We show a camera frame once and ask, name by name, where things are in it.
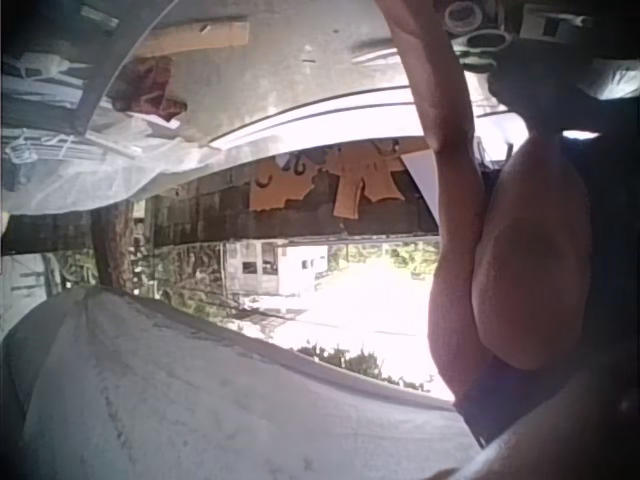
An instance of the foliage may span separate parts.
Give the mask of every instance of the foliage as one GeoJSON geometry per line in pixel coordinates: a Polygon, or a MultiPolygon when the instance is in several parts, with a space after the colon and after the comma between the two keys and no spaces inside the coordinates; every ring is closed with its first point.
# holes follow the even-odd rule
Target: foliage
{"type": "Polygon", "coordinates": [[[98,268],[93,250],[59,251],[54,252],[52,257],[60,271],[62,288],[98,283],[98,268]]]}
{"type": "Polygon", "coordinates": [[[374,380],[380,380],[382,382],[390,383],[399,387],[409,388],[411,390],[418,390],[421,392],[428,392],[424,383],[416,384],[413,382],[407,382],[402,377],[395,379],[388,375],[382,374],[382,364],[378,360],[378,357],[373,352],[365,352],[361,349],[356,355],[350,355],[349,350],[335,347],[332,351],[327,350],[324,347],[318,346],[318,344],[307,344],[296,350],[307,357],[311,357],[316,361],[332,365],[337,368],[348,370],[352,373],[357,373],[365,377],[373,378],[374,380]]]}
{"type": "Polygon", "coordinates": [[[417,280],[433,275],[439,255],[440,244],[434,242],[408,242],[396,245],[389,251],[393,265],[408,270],[417,280]]]}

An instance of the white building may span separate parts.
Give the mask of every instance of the white building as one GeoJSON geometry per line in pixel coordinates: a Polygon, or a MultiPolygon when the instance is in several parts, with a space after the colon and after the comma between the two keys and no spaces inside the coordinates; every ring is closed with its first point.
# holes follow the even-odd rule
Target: white building
{"type": "Polygon", "coordinates": [[[301,296],[314,291],[316,274],[327,270],[328,247],[243,240],[227,243],[224,257],[227,293],[301,296]]]}

